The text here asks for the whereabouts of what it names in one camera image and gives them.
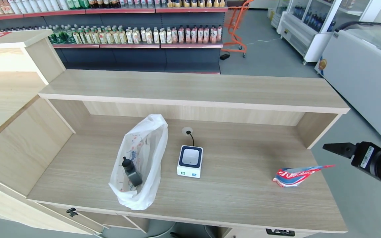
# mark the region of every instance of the display refrigerator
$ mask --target display refrigerator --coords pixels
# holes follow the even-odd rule
[[[317,62],[337,26],[374,21],[381,0],[290,0],[280,15],[277,33],[303,57]]]
[[[277,6],[274,9],[273,18],[271,19],[271,25],[277,29],[278,23],[281,18],[282,12],[287,10],[290,0],[278,0]]]
[[[339,27],[316,70],[381,135],[381,23]]]

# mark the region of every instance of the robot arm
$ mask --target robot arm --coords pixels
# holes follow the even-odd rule
[[[381,181],[381,148],[371,142],[327,143],[323,149],[351,159],[351,165]]]

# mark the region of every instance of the barcode label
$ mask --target barcode label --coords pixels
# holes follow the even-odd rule
[[[362,159],[362,162],[361,162],[361,168],[365,169],[368,162],[370,161],[370,157],[373,154],[373,151],[374,151],[374,148],[372,146],[370,146],[367,149],[367,153],[365,154],[364,159]]]

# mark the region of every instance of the checkout counter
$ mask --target checkout counter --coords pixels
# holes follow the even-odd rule
[[[48,43],[50,33],[0,38],[35,63],[27,72],[0,70],[1,94],[21,98],[28,91],[12,106],[0,96],[0,105],[6,100],[0,106],[0,218],[83,234],[112,226],[147,232],[150,219],[218,226],[221,238],[275,238],[269,230],[297,238],[347,232],[321,172],[296,188],[272,182],[278,169],[316,166],[310,148],[349,111],[325,80],[66,70]],[[0,45],[0,58],[14,57],[13,48]],[[22,84],[11,86],[16,82]],[[154,203],[132,211],[118,203],[108,182],[124,134],[151,113],[168,123],[161,182]],[[189,139],[184,126],[204,148],[200,179],[177,175],[180,148]],[[14,201],[30,212],[10,212]],[[65,212],[70,208],[78,216]]]

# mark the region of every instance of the cabinet handle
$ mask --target cabinet handle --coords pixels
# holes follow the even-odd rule
[[[77,212],[76,212],[76,208],[70,208],[68,209],[67,211],[65,211],[66,213],[68,213],[68,215],[70,217],[74,217],[74,216],[77,216],[79,215]]]
[[[285,230],[285,229],[266,229],[267,234],[269,235],[281,235],[281,236],[295,236],[295,231]]]

